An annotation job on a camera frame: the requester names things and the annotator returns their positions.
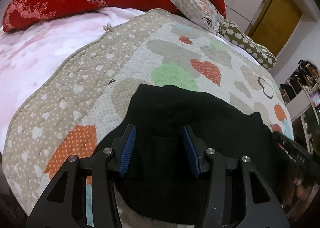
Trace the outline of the black pants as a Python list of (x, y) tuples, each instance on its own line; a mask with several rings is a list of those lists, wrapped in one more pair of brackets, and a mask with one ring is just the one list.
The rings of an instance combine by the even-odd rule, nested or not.
[(98, 144), (118, 147), (114, 182), (138, 214), (197, 227), (288, 227), (289, 158), (261, 115), (204, 92), (141, 84)]

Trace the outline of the heart patterned quilt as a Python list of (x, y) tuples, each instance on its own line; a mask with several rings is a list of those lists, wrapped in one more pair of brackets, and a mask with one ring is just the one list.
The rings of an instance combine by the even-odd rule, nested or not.
[(73, 53), (11, 120), (3, 170), (27, 227), (188, 225), (128, 207), (114, 182), (114, 149), (98, 148), (141, 84), (209, 93), (292, 136), (265, 67), (186, 19), (149, 11)]

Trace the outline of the white cluttered shelf unit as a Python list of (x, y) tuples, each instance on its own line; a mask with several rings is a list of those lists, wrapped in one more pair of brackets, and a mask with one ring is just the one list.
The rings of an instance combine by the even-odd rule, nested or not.
[(290, 114), (293, 140), (319, 156), (319, 69), (301, 59), (280, 91)]

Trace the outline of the olive cloud-pattern bolster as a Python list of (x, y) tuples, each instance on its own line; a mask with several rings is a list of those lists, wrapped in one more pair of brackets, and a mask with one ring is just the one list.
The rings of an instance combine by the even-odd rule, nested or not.
[(272, 69), (276, 64), (276, 57), (267, 47), (254, 42), (231, 20), (222, 19), (219, 22), (219, 33), (229, 42), (245, 50), (266, 69)]

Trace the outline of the pink bed sheet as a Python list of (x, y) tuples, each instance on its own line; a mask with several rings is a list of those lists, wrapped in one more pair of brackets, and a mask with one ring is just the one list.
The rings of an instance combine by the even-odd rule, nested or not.
[(1, 32), (1, 148), (17, 109), (67, 57), (102, 36), (104, 26), (116, 26), (142, 14), (132, 8), (106, 7), (38, 22), (26, 30)]

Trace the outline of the floral grey pillow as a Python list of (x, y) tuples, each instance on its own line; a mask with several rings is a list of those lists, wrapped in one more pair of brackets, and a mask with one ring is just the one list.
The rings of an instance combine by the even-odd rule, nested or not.
[(189, 20), (213, 34), (219, 32), (223, 16), (209, 0), (170, 0)]

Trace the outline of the wooden door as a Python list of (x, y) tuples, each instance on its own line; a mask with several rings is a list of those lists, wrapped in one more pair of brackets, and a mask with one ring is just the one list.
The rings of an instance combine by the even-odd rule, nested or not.
[(277, 56), (301, 16), (302, 11), (293, 0), (267, 0), (248, 36)]

